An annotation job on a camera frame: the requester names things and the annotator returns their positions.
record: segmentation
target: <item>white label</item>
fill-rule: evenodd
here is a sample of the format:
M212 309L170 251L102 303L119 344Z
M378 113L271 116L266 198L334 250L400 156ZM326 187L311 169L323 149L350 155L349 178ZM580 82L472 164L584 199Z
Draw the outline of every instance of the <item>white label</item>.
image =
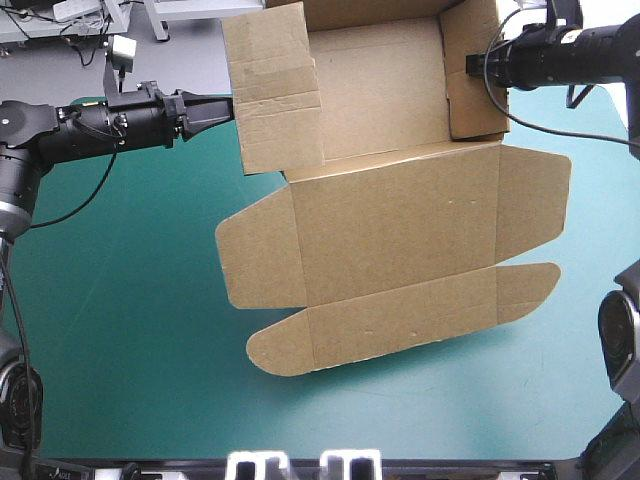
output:
M582 30L571 30L564 37L562 37L562 40L560 40L560 43L573 43L580 36L581 33L582 33Z

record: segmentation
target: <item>cable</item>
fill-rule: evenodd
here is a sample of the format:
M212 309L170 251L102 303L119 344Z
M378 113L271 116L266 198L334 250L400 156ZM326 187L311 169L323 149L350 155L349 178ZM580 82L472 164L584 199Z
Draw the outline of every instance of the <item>cable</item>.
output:
M9 13L8 11L5 10L5 13L7 14L7 17L9 17L9 20L11 20L13 22L13 24L16 26L16 28L18 30L20 30L20 33L22 33L25 37L25 40L33 40L32 37L30 37L27 32L24 31L24 29L20 26L20 24L18 23L18 21L13 18L13 15L11 13Z
M5 13L13 13L14 15L18 15L20 18L39 18L40 20L45 20L47 22L51 22L51 23L61 23L61 24L66 24L67 22L59 22L58 20L56 20L55 18L51 18L51 17L46 17L44 15L40 15L39 13L36 12L31 12L28 13L25 10L17 10L13 7L7 7L6 5L0 5L0 10L3 10Z
M65 215L62 215L61 217L58 217L58 218L56 218L54 220L49 220L49 221L46 221L46 222L42 222L42 223L36 223L34 225L31 225L31 228L34 229L34 228L48 227L50 225L55 225L57 223L64 222L68 218L71 218L76 213L80 212L84 207L89 205L93 201L93 199L96 198L96 196L98 195L98 192L100 192L100 190L102 189L103 185L107 181L107 177L109 177L109 173L111 173L111 169L113 168L113 164L116 162L116 157L117 156L118 156L118 150L114 146L114 152L111 155L111 159L109 160L109 164L107 165L107 169L104 171L104 174L102 175L102 178L98 182L98 185L96 186L96 188L93 190L93 192L91 192L91 195L89 195L84 202L82 202L76 208L71 210L69 213L67 213Z
M9 269L4 261L2 255L0 255L0 269L2 270L2 277L4 278L4 284L9 292L9 298L11 299L11 306L16 318L16 325L18 326L18 336L20 337L20 343L22 344L22 356L24 358L24 367L26 369L27 376L27 396L29 407L29 440L27 442L27 449L22 458L21 475L23 479L31 478L31 455L33 453L33 447L36 443L36 419L35 419L35 392L33 390L33 380L31 377L31 354L29 352L29 343L27 342L27 333L24 328L24 320L22 318L22 312L18 305L18 298L16 291L13 288L13 281L9 274Z
M95 127L92 127L91 125L87 125L84 122L81 122L78 119L78 114L76 113L75 116L72 116L72 121L73 123L79 125L81 127L81 130L84 129L85 130L85 134L93 137L93 138L97 138L98 140L121 140L122 138L124 138L124 135L122 134L122 132L120 132L118 130L119 125L113 125L113 128L116 130L116 132L118 132L118 135L113 135L111 133L107 133L107 132L103 132L102 130L98 130Z
M496 32L496 34L491 39L491 42L489 42L489 46L487 47L487 50L485 52L485 57L484 57L483 74L484 74L484 87L485 87L485 90L487 91L487 94L489 95L489 98L491 99L491 102L493 103L493 105L500 112L502 112L504 115L506 115L509 119L511 119L514 122L522 125L523 127L531 128L533 130L538 130L540 132L549 133L551 135L558 135L558 136L561 136L561 137L586 138L586 139L591 139L591 140L600 140L600 141L603 141L603 142L619 143L621 145L627 145L629 147L635 147L635 148L640 149L640 143L632 142L632 141L629 141L629 140L626 140L626 139L623 139L623 138L610 137L608 135L597 135L597 134L594 134L594 133L581 133L581 132L571 132L571 131L566 131L566 130L556 130L556 129L553 129L553 128L548 128L548 127L543 127L541 125L536 125L535 123L527 122L526 120L522 120L521 118L516 117L515 115L509 113L509 111L506 109L506 107L504 107L503 105L500 104L500 102L498 101L498 99L494 95L493 91L491 90L491 84L489 83L489 56L491 55L492 51L494 50L494 47L495 47L498 39L502 35L502 32L503 32L505 26L507 25L507 23L509 22L509 20L511 20L513 17L515 17L520 12L524 12L526 10L535 10L537 8L545 8L545 7L521 8L521 9L515 10L514 12L511 12L509 15L507 15L507 17L504 19L504 21L500 24L500 27L498 27L498 31Z
M93 49L91 50L91 56L89 57L89 60L85 60L84 59L84 56L82 55L82 51L80 50L80 48L77 45L70 45L70 47L80 57L80 64L83 67L88 67L89 65L91 65L93 63L93 59L96 56L96 51L98 50L98 48L104 42L104 36L107 33L107 31L109 31L109 27L110 26L111 26L111 16L109 16L109 18L107 19L106 24L100 29L100 34L98 35L98 41L96 42L96 44L94 45Z

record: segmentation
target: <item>robotic arm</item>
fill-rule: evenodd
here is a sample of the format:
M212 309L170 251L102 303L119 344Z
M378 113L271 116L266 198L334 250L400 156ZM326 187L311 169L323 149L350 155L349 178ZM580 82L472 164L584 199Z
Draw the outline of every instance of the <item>robotic arm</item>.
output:
M132 71L135 42L110 40L105 101L52 107L0 103L0 237L11 243L29 229L41 178L54 165L109 153L164 145L233 120L229 97L160 91L155 81L122 93ZM119 72L120 88L114 70Z
M596 84L622 82L627 90L629 139L640 142L640 15L623 25L583 30L579 0L548 0L545 24L526 25L522 34L485 54L467 57L467 73L503 88L533 90L566 85L567 107L576 108ZM575 88L586 85L574 98ZM631 147L640 159L640 148Z

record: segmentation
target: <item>cardboard box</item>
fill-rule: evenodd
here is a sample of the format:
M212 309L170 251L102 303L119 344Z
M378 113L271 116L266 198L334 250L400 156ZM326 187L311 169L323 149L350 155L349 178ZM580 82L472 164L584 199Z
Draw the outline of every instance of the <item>cardboard box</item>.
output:
M558 267L496 264L562 232L570 162L501 145L464 72L494 1L305 9L309 32L300 3L223 23L245 172L289 182L218 227L229 298L308 307L256 333L252 361L299 375L535 309Z

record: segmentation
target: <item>green table surface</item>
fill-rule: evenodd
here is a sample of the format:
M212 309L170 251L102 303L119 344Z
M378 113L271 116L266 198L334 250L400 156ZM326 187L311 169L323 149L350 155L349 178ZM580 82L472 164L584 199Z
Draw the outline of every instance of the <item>green table surface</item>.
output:
M511 103L532 121L626 136L603 90L575 112L564 109L564 93L514 92ZM580 453L620 404L596 312L613 276L640 253L640 165L624 147L518 126L506 143L573 159L564 234L511 262L558 263L563 275L549 300L513 324L297 378L248 360L247 338L291 312L234 309L214 240L222 219L279 188L281 176L242 175L234 124L173 150L122 154L89 208L28 232L15 250L14 281L45 384L42 453ZM43 182L36 221L76 206L107 160L58 166Z

